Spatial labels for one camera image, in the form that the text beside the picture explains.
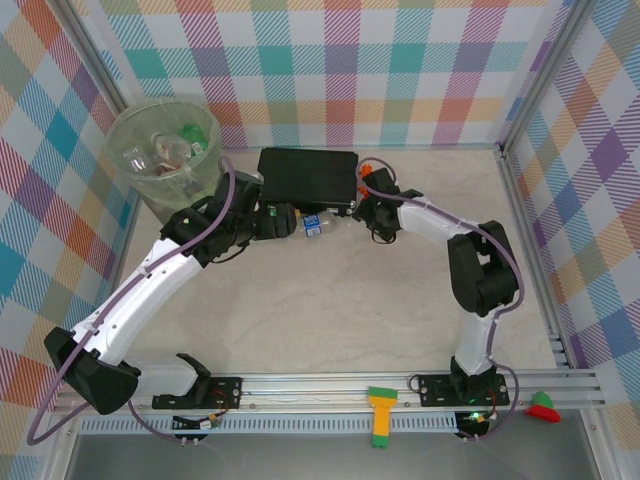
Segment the translucent green waste bin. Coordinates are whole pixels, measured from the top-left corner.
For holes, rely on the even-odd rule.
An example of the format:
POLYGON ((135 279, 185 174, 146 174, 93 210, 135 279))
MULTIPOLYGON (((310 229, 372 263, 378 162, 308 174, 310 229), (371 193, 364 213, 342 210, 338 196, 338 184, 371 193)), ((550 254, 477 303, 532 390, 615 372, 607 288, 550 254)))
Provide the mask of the translucent green waste bin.
POLYGON ((175 98, 150 99, 125 109, 110 127, 103 154, 138 192, 148 208, 161 222, 215 193, 224 168, 222 137, 218 120, 208 108, 175 98), (179 131, 186 124, 201 127, 208 148, 185 164, 167 162, 160 152, 165 142, 183 140, 179 131), (126 169, 121 153, 134 146, 149 156, 152 170, 135 175, 126 169))

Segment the grey metal panel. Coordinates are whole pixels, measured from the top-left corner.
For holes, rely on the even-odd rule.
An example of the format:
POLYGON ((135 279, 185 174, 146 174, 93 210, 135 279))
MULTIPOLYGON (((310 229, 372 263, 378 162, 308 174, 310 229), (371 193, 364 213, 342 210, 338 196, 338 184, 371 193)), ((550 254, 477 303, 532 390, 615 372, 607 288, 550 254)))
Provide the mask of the grey metal panel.
POLYGON ((199 446, 152 436, 83 436, 65 480, 601 480, 582 438, 560 430, 485 442, 400 434, 223 435, 199 446))

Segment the yellow and green brick block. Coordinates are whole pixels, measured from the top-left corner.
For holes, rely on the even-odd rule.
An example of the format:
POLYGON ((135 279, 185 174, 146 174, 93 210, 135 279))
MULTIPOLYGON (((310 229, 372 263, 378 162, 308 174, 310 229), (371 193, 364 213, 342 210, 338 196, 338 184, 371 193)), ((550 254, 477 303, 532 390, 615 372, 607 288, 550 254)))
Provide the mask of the yellow and green brick block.
POLYGON ((398 402, 394 389, 371 386, 368 388, 369 405, 373 408, 372 445, 387 449, 391 431, 391 411, 398 402))

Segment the clear bottle with white cap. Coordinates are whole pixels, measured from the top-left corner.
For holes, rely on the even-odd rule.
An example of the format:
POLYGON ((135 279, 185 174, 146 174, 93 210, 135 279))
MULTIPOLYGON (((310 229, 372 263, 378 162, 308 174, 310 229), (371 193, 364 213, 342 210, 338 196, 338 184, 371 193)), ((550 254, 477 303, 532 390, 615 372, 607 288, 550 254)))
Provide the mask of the clear bottle with white cap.
POLYGON ((160 152, 167 162, 174 165, 187 163, 193 155, 191 145, 183 140, 165 142, 160 145, 160 152))

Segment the aluminium side rail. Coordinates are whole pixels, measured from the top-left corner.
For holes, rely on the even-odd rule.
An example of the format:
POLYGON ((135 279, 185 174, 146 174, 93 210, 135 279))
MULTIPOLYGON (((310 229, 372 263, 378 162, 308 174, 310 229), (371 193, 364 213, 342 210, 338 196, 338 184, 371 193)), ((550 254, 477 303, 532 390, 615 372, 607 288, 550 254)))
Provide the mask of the aluminium side rail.
POLYGON ((518 190, 515 174, 505 153, 497 148, 494 151, 494 156, 505 189, 506 198, 514 218, 524 263, 526 264, 528 278, 531 282, 531 291, 540 308, 542 321, 549 336, 556 367, 559 369, 573 369, 574 365, 571 358, 571 351, 566 346, 564 340, 564 331, 559 320, 557 305, 543 269, 542 258, 534 231, 526 217, 524 200, 521 198, 518 190))

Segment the aluminium frame post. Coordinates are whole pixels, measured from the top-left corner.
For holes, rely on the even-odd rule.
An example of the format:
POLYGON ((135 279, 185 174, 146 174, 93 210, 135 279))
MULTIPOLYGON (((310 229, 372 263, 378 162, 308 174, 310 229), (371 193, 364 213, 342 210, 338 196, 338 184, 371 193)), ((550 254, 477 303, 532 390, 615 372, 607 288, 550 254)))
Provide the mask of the aluminium frame post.
POLYGON ((119 114, 127 107, 125 97, 119 90, 99 49, 95 46, 81 16, 72 4, 72 0, 59 0, 61 13, 64 15, 71 32, 74 44, 80 52, 89 73, 96 81, 99 90, 105 95, 114 111, 119 114))
POLYGON ((531 122, 534 110, 556 78, 598 0, 549 0, 534 27, 505 104, 506 116, 495 143, 509 151, 531 122))

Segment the aluminium back rail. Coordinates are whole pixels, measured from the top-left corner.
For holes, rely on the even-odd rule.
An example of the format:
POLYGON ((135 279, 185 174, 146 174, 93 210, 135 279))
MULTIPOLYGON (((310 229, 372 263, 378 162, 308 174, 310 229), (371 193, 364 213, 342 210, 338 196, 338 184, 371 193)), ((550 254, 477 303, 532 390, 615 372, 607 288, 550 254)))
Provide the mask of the aluminium back rail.
MULTIPOLYGON (((224 147, 225 152, 246 153, 272 147, 224 147)), ((306 150, 334 150, 334 151, 497 151, 498 144, 492 143, 463 143, 463 144, 431 144, 431 145, 356 145, 356 146, 285 146, 273 148, 306 149, 306 150)))

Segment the aluminium frame rail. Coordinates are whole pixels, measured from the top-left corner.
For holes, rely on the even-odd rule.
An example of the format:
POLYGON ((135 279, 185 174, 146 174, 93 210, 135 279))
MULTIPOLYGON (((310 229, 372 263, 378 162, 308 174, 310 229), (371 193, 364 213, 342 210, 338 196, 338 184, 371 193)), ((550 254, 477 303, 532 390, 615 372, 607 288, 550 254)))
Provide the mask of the aluminium frame rail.
MULTIPOLYGON (((592 370, 547 369, 523 370, 515 376, 505 374, 511 403, 492 407, 422 407, 419 397, 419 375, 407 372, 374 373, 316 373, 316 374, 222 374, 215 377, 241 377, 240 406, 233 412, 261 413, 361 413, 369 409, 368 388, 371 386, 394 389, 398 392, 398 409, 417 411, 489 411, 510 407, 526 409, 532 396, 546 392, 558 410, 600 409, 606 405, 596 374, 592 370)), ((141 384, 133 398, 133 405, 143 412, 151 412, 154 396, 178 394, 178 382, 167 386, 151 387, 141 384)), ((213 410, 157 410, 161 412, 211 412, 213 410)))

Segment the clear bottle small blue label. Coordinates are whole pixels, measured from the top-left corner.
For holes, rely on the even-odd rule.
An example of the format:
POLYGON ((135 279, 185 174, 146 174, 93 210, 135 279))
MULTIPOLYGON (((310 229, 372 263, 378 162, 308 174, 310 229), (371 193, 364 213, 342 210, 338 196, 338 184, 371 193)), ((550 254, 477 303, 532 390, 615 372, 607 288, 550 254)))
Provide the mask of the clear bottle small blue label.
POLYGON ((329 211, 300 215, 296 218, 297 225, 292 237, 295 239, 325 237, 343 226, 348 226, 349 220, 349 217, 341 217, 329 211))

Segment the green bottle with orange cap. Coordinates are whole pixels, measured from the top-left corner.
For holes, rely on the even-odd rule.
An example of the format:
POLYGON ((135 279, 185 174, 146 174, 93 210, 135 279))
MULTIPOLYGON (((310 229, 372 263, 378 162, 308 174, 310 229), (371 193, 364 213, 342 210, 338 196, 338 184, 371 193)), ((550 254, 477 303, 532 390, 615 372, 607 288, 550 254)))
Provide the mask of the green bottle with orange cap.
POLYGON ((194 155, 199 155, 208 148, 208 141, 204 132, 197 124, 186 124, 179 131, 179 136, 190 144, 194 155))

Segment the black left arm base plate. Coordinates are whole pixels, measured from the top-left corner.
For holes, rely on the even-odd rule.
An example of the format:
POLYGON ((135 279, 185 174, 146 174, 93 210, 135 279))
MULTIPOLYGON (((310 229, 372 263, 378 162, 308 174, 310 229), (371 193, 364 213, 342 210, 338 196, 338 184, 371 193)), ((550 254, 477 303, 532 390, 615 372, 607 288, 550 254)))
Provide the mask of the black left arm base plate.
POLYGON ((154 410, 237 410, 241 395, 241 377, 209 376, 197 379, 184 395, 154 396, 151 408, 154 410))

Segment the red and green toy brick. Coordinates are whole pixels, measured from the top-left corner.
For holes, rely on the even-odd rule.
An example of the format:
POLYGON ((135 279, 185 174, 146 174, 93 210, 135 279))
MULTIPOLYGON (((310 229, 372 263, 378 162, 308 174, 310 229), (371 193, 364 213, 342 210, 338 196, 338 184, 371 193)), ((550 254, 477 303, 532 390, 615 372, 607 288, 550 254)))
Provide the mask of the red and green toy brick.
POLYGON ((533 418, 549 423, 559 423, 562 421, 562 416, 555 409, 551 397, 544 391, 538 391, 533 394, 531 405, 526 409, 525 413, 533 418))

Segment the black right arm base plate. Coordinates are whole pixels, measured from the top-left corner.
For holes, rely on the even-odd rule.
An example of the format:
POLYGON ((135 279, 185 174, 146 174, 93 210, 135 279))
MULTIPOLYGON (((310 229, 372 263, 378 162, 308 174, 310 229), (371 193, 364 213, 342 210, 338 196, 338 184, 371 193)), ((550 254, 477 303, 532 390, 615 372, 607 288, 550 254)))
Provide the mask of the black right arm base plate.
POLYGON ((422 407, 502 407, 511 403, 501 374, 480 380, 464 380, 450 374, 419 375, 418 383, 422 407))

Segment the black hard case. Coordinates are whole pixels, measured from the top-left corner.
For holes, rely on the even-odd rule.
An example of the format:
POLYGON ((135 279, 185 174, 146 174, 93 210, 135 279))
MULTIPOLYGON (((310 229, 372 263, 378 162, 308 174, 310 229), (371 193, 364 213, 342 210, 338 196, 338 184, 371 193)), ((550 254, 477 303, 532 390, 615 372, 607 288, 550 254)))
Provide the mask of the black hard case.
POLYGON ((264 148, 257 167, 261 198, 290 204, 303 214, 327 210, 348 216, 356 205, 358 161, 351 151, 264 148))

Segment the clear bottle green label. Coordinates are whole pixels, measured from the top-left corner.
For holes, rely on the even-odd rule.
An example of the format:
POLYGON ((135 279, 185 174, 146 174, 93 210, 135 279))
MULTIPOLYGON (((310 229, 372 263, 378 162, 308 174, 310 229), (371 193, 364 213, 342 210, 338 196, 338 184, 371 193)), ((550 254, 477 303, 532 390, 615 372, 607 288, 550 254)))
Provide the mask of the clear bottle green label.
POLYGON ((152 163, 146 151, 134 146, 121 153, 126 169, 135 175, 146 175, 152 170, 152 163))

